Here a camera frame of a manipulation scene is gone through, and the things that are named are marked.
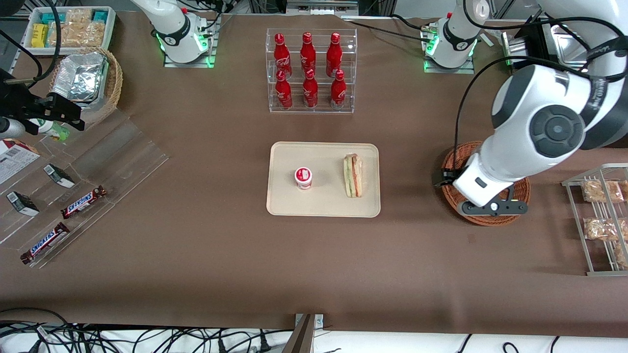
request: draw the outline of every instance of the acrylic display stand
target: acrylic display stand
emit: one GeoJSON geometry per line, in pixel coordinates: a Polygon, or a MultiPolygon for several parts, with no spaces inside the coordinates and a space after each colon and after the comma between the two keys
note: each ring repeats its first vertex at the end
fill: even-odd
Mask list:
{"type": "Polygon", "coordinates": [[[341,114],[353,113],[355,109],[355,75],[357,68],[357,30],[304,30],[304,29],[282,29],[269,28],[266,31],[266,76],[268,78],[268,107],[271,112],[282,112],[289,114],[297,113],[324,113],[341,114]],[[318,105],[308,108],[303,103],[303,81],[305,74],[301,68],[301,46],[303,44],[303,33],[312,34],[312,44],[316,49],[316,81],[318,82],[318,105]],[[333,78],[325,73],[327,64],[327,48],[333,32],[340,34],[340,47],[342,48],[342,64],[340,68],[345,72],[345,83],[347,84],[345,103],[342,109],[335,111],[330,105],[331,86],[333,78]],[[288,110],[282,110],[275,83],[277,82],[277,65],[274,61],[274,36],[282,33],[286,46],[290,51],[290,62],[292,64],[292,76],[288,79],[292,89],[293,105],[288,110]]]}
{"type": "Polygon", "coordinates": [[[29,264],[34,268],[41,268],[53,259],[168,159],[118,109],[97,125],[87,126],[85,131],[70,128],[70,136],[64,142],[44,137],[33,147],[40,157],[0,185],[0,247],[15,249],[15,261],[19,261],[20,254],[59,222],[70,229],[62,241],[29,264]],[[56,184],[43,171],[49,163],[63,169],[75,185],[65,188],[56,184]],[[107,191],[105,197],[63,219],[60,210],[99,185],[107,191]],[[15,211],[6,198],[13,191],[29,196],[40,213],[29,217],[15,211]]]}

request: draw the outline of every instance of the round wicker basket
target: round wicker basket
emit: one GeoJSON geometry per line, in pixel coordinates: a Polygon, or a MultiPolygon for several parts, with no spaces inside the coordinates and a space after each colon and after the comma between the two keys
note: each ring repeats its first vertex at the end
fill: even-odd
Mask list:
{"type": "MultiPolygon", "coordinates": [[[[105,82],[104,104],[97,110],[89,109],[88,106],[81,112],[81,119],[83,119],[83,121],[85,121],[86,125],[88,126],[98,124],[107,116],[109,116],[114,110],[116,110],[116,106],[122,92],[122,68],[120,67],[120,64],[117,62],[116,58],[108,50],[99,47],[83,48],[79,51],[79,54],[89,54],[93,52],[101,53],[107,57],[109,61],[109,70],[107,71],[107,80],[105,82]]],[[[59,64],[57,64],[57,67],[52,72],[50,90],[52,90],[52,86],[55,82],[55,79],[57,78],[58,73],[59,64]]]]}
{"type": "MultiPolygon", "coordinates": [[[[475,151],[475,148],[480,146],[481,144],[482,144],[481,141],[471,141],[471,142],[467,142],[467,143],[463,143],[459,145],[458,151],[456,153],[457,155],[456,156],[456,169],[462,168],[466,164],[469,157],[471,157],[471,155],[475,151]]],[[[447,154],[443,162],[444,168],[452,168],[452,166],[453,166],[453,149],[447,154]]],[[[447,202],[449,203],[450,206],[453,207],[454,210],[457,210],[458,204],[460,202],[464,202],[467,200],[453,185],[446,185],[442,189],[443,189],[443,193],[445,194],[445,198],[447,199],[447,202]]],[[[502,197],[502,199],[506,198],[507,190],[502,191],[499,194],[499,196],[502,197]]],[[[518,182],[514,184],[514,196],[512,198],[529,203],[530,181],[528,180],[528,178],[523,178],[522,180],[519,180],[518,182]]],[[[469,222],[473,222],[479,225],[485,225],[488,227],[495,227],[498,225],[507,225],[514,222],[517,218],[519,218],[518,215],[502,215],[498,217],[493,217],[493,216],[481,216],[481,217],[463,216],[463,217],[466,218],[469,222]]]]}

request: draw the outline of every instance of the bread slice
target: bread slice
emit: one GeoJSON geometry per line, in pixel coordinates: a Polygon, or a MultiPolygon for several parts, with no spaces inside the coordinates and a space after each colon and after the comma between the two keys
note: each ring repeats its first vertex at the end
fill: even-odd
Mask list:
{"type": "Polygon", "coordinates": [[[343,160],[345,191],[347,197],[362,197],[362,158],[356,155],[347,155],[343,160]]]}

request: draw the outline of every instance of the coca-cola bottle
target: coca-cola bottle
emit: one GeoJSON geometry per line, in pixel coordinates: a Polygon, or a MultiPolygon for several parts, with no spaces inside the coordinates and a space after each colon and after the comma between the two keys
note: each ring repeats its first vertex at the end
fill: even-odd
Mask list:
{"type": "Polygon", "coordinates": [[[279,108],[287,111],[292,106],[292,90],[290,84],[286,81],[286,73],[283,71],[277,71],[277,84],[275,84],[275,90],[277,91],[277,99],[279,99],[279,108]]]}
{"type": "Polygon", "coordinates": [[[347,84],[345,83],[345,72],[341,69],[336,71],[336,79],[332,82],[332,101],[331,106],[335,111],[342,109],[345,102],[345,93],[347,84]]]}
{"type": "Polygon", "coordinates": [[[340,34],[332,33],[332,42],[327,49],[327,67],[325,72],[327,76],[334,77],[336,70],[340,68],[342,62],[342,48],[340,47],[340,34]]]}
{"type": "Polygon", "coordinates": [[[277,64],[277,70],[283,71],[286,74],[286,79],[292,76],[292,66],[290,65],[290,51],[286,46],[285,39],[281,33],[275,35],[275,63],[277,64]]]}
{"type": "Polygon", "coordinates": [[[316,72],[316,50],[312,45],[312,34],[305,32],[303,34],[303,46],[301,47],[301,67],[303,72],[312,69],[316,72]]]}
{"type": "Polygon", "coordinates": [[[308,108],[314,108],[318,104],[318,82],[314,79],[314,70],[311,68],[305,72],[303,103],[308,108]]]}

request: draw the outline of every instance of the brown tabletop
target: brown tabletop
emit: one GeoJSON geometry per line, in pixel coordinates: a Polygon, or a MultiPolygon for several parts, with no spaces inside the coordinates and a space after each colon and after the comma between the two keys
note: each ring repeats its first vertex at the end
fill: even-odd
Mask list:
{"type": "MultiPolygon", "coordinates": [[[[173,69],[161,66],[143,13],[119,17],[111,47],[124,71],[119,107],[170,160],[43,269],[0,249],[1,308],[45,307],[90,323],[290,327],[292,314],[316,312],[335,330],[628,335],[628,280],[584,276],[559,184],[624,162],[625,151],[579,151],[531,177],[528,214],[505,227],[474,226],[430,185],[471,76],[423,73],[416,41],[358,28],[355,114],[304,119],[268,112],[266,28],[352,24],[236,16],[220,33],[215,68],[173,69]],[[277,141],[376,145],[379,216],[268,214],[277,141]]],[[[368,23],[417,35],[398,21],[368,23]]],[[[476,65],[500,50],[480,44],[476,65]]],[[[21,55],[14,74],[34,69],[21,55]]],[[[501,67],[477,82],[461,141],[491,134],[490,106],[506,78],[501,67]]]]}

